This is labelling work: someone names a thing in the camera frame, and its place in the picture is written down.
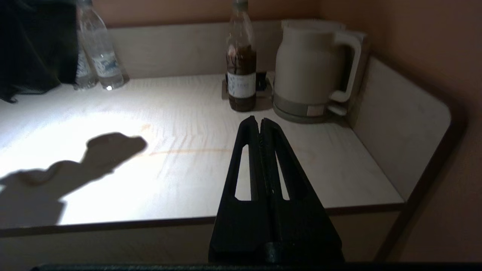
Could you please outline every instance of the dark edge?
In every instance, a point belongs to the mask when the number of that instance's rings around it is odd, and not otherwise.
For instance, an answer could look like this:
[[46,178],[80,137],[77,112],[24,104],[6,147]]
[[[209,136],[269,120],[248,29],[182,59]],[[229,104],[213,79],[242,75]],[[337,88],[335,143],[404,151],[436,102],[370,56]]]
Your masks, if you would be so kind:
[[[380,205],[338,207],[338,208],[327,208],[326,213],[329,216],[341,216],[341,215],[391,212],[391,211],[400,211],[403,206],[404,206],[404,203],[389,203],[389,204],[380,204]],[[214,226],[215,219],[216,217],[195,217],[195,218],[179,218],[179,219],[168,219],[168,220],[144,220],[144,221],[130,221],[130,222],[109,222],[109,223],[93,223],[93,224],[78,224],[78,225],[44,226],[44,227],[33,227],[33,228],[2,229],[0,230],[0,238],[42,235],[42,234],[102,231],[102,230],[131,230],[131,229],[147,229],[147,228],[161,228],[161,227],[195,226],[195,225],[207,225],[207,224],[212,224]]]
[[452,118],[447,131],[442,137],[437,149],[433,153],[432,158],[428,162],[424,172],[422,173],[422,176],[412,191],[412,194],[406,201],[405,206],[395,220],[385,241],[380,246],[374,258],[375,262],[382,262],[387,260],[398,239],[403,234],[403,231],[408,225],[410,219],[413,217],[415,211],[422,202],[424,196],[427,194],[430,187],[437,179],[440,171],[443,169],[445,162],[448,160],[453,150],[462,139],[467,127],[468,115],[465,108],[462,107],[456,98],[451,96],[448,92],[442,91],[444,88],[437,87],[437,84],[432,84],[430,80],[420,78],[420,76],[417,76],[416,74],[408,71],[406,68],[401,67],[399,64],[390,60],[389,57],[380,54],[379,52],[372,51],[371,56],[376,57],[382,63],[394,69],[396,72],[400,73],[417,86],[421,87],[434,98],[443,102],[449,108]]

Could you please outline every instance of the wall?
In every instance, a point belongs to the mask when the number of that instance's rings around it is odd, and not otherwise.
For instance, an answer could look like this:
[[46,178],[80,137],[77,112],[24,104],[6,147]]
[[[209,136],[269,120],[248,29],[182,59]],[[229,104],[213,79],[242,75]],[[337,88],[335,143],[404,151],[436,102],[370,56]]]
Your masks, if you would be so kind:
[[321,0],[322,18],[368,33],[373,48],[464,105],[469,125],[390,256],[482,261],[482,1]]
[[[232,0],[93,0],[108,27],[229,21]],[[252,20],[317,18],[319,0],[251,0]]]

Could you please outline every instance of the kettle base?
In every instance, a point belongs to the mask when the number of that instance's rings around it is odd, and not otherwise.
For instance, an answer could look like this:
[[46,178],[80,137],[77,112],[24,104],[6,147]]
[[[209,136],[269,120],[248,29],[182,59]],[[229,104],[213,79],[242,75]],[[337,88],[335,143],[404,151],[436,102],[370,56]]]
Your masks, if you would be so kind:
[[273,110],[276,113],[276,115],[282,117],[283,119],[290,122],[297,122],[297,123],[321,123],[326,121],[330,117],[330,114],[324,114],[323,116],[318,116],[318,117],[301,117],[301,116],[292,115],[279,109],[276,106],[276,103],[273,103]]

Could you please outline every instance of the white countertop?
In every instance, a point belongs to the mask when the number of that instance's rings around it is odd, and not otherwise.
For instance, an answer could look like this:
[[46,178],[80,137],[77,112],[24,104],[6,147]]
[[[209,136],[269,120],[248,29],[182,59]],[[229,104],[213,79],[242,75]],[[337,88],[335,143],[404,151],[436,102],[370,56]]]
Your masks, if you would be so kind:
[[[105,133],[147,142],[112,174],[52,199],[55,204],[43,206],[29,196],[42,186],[15,186],[17,199],[2,198],[9,187],[0,181],[0,229],[215,216],[238,126],[250,115],[258,124],[269,118],[281,126],[325,208],[403,202],[342,120],[297,124],[272,109],[234,112],[220,97],[223,78],[134,79],[115,91],[97,85],[76,92],[65,85],[44,95],[19,95],[17,104],[0,103],[0,178],[79,162],[86,142]],[[247,157],[239,176],[245,184]],[[249,185],[237,194],[249,197]],[[39,217],[51,213],[55,219],[16,224],[30,206]]]

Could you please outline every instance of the bottle label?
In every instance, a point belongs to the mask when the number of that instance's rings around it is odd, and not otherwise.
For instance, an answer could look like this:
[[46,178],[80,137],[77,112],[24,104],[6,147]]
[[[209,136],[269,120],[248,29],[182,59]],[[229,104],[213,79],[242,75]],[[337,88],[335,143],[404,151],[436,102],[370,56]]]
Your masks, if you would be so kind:
[[256,73],[236,75],[228,72],[228,92],[235,98],[249,98],[256,94]]
[[84,51],[79,52],[79,58],[77,60],[77,78],[87,76],[91,73],[89,63],[85,57]]
[[120,74],[119,65],[117,64],[116,55],[114,52],[103,54],[101,57],[93,57],[97,75],[100,77],[111,77]]

